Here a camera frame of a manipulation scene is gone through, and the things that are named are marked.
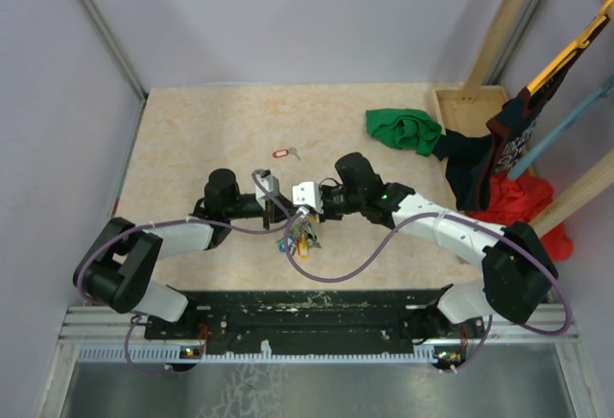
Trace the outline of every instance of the black mounting plate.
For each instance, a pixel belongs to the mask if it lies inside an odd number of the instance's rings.
[[[443,290],[183,291],[194,306],[183,326],[149,317],[146,339],[196,339],[208,328],[207,354],[410,354],[406,321]],[[466,324],[469,337],[483,330]],[[441,337],[433,331],[418,337]],[[448,337],[458,338],[458,328]]]

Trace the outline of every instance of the red key tag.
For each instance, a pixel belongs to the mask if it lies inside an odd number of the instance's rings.
[[[272,157],[285,157],[288,154],[290,154],[288,150],[278,150],[273,152]]]

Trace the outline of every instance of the metal floor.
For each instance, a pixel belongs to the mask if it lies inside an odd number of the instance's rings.
[[[485,346],[458,375],[429,365],[199,365],[169,379],[78,363],[62,417],[573,417],[555,348]]]

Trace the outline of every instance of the cable tie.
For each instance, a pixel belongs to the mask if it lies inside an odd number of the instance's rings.
[[[441,247],[439,226],[441,225],[441,221],[445,219],[448,212],[450,212],[450,209],[441,209],[441,211],[437,214],[437,218],[433,220],[433,242],[439,247]]]

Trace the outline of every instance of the green cloth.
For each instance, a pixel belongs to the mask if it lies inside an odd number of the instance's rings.
[[[428,156],[441,136],[441,126],[421,109],[370,109],[366,132],[387,147]]]

